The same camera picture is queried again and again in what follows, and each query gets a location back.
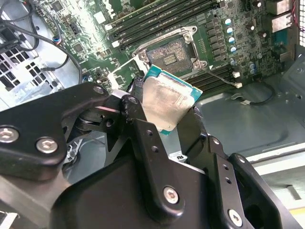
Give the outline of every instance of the mounting hole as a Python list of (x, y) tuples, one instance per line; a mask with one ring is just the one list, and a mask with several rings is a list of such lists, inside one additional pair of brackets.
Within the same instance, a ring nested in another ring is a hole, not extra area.
[(104, 94), (104, 90), (101, 87), (95, 86), (93, 89), (98, 94)]
[(228, 183), (228, 184), (232, 184), (232, 182), (231, 182), (231, 180), (229, 179), (229, 178), (225, 178), (225, 180), (226, 180), (226, 182)]
[(114, 123), (114, 120), (113, 119), (107, 119), (107, 121), (106, 121), (106, 127), (110, 127), (110, 126), (112, 126), (113, 125), (113, 123)]
[(228, 166), (226, 166), (225, 164), (223, 164), (223, 167), (225, 170), (229, 170)]
[(158, 147), (156, 147), (156, 146), (152, 146), (152, 151), (155, 152), (155, 153), (158, 153), (158, 152), (159, 152), (159, 149), (158, 149)]
[(147, 130), (146, 133), (147, 133), (148, 136), (152, 136), (153, 135), (153, 132), (151, 130)]
[(138, 101), (133, 98), (133, 97), (128, 97), (129, 101), (132, 102), (133, 104), (138, 104)]

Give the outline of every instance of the white connector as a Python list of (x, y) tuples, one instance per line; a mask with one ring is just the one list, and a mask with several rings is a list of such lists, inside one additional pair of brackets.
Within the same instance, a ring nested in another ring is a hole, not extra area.
[(242, 83), (234, 83), (234, 87), (236, 88), (241, 88), (243, 86)]
[(234, 78), (240, 77), (240, 72), (232, 72)]

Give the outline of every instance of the chip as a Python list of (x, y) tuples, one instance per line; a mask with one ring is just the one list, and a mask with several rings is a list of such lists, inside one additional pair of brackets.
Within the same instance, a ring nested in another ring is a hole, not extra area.
[(84, 50), (84, 49), (82, 48), (81, 44), (79, 44), (79, 43), (76, 44), (76, 45), (74, 45), (73, 48), (74, 48), (74, 50), (75, 50), (76, 52), (81, 52), (81, 51)]
[(60, 10), (63, 9), (63, 6), (62, 6), (62, 4), (61, 4), (59, 1), (55, 1), (55, 2), (53, 2), (51, 5), (52, 5), (53, 9), (54, 9), (56, 12), (58, 12), (58, 11), (60, 11)]
[(146, 55), (151, 64), (172, 74), (193, 68), (183, 37), (150, 50)]

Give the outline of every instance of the wire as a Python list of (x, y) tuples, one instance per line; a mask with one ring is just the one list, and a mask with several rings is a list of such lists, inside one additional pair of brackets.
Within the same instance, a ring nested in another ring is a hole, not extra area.
[(214, 74), (214, 73), (212, 73), (212, 72), (207, 71), (207, 73), (209, 73), (209, 74), (212, 75), (212, 76), (217, 77), (218, 79), (220, 79), (221, 81), (225, 82), (226, 84), (235, 86), (235, 83), (229, 82), (229, 81), (225, 80), (224, 78), (222, 78), (222, 77), (220, 77), (220, 76), (218, 76), (218, 75), (216, 75), (216, 74)]
[(62, 52), (64, 52), (70, 59), (71, 61), (75, 64), (76, 68), (78, 69), (78, 72), (79, 72), (79, 83), (82, 83), (82, 69), (81, 69), (81, 65), (78, 63), (78, 61), (74, 58), (74, 56), (72, 56), (67, 50), (65, 50), (63, 47), (61, 47), (60, 45), (56, 45), (52, 40), (48, 39), (48, 38), (45, 38), (43, 36), (40, 36), (38, 34), (35, 34), (33, 32), (30, 32), (30, 31), (27, 31), (23, 28), (20, 28), (16, 25), (13, 25), (13, 24), (10, 24), (8, 22), (3, 22), (2, 23), (3, 25), (11, 28), (11, 29), (14, 29), (16, 31), (19, 31), (21, 33), (24, 33), (24, 34), (27, 34), (29, 36), (32, 36), (34, 38), (38, 38), (44, 42), (47, 42), (55, 47), (57, 47), (58, 49), (60, 49)]

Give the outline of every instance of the bolt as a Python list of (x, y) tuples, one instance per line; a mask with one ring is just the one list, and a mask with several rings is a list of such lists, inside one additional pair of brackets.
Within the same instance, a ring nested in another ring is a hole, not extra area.
[(243, 225), (242, 218), (240, 217), (240, 215), (235, 210), (230, 209), (228, 211), (228, 215), (229, 215), (230, 219), (232, 220), (232, 222), (236, 226), (241, 227)]
[(11, 143), (19, 138), (19, 133), (17, 130), (9, 127), (0, 128), (0, 142)]
[(51, 138), (42, 138), (36, 143), (37, 149), (45, 154), (53, 153), (57, 150), (57, 143)]
[(128, 97), (128, 100), (130, 102), (132, 102), (133, 104), (138, 104), (138, 101), (135, 98), (133, 98), (133, 97)]
[(93, 89), (98, 94), (104, 94), (104, 90), (101, 87), (95, 86)]
[(297, 68), (296, 69), (296, 73), (297, 74), (301, 74), (303, 71), (304, 71), (303, 68)]
[(163, 194), (165, 199), (171, 204), (176, 204), (179, 200), (178, 193), (171, 187), (165, 187)]
[(213, 137), (213, 141), (215, 144), (219, 145), (219, 141), (216, 138)]
[(245, 162), (246, 162), (245, 159), (244, 159), (242, 156), (240, 156), (240, 155), (237, 155), (237, 158), (238, 158), (242, 163), (245, 163)]

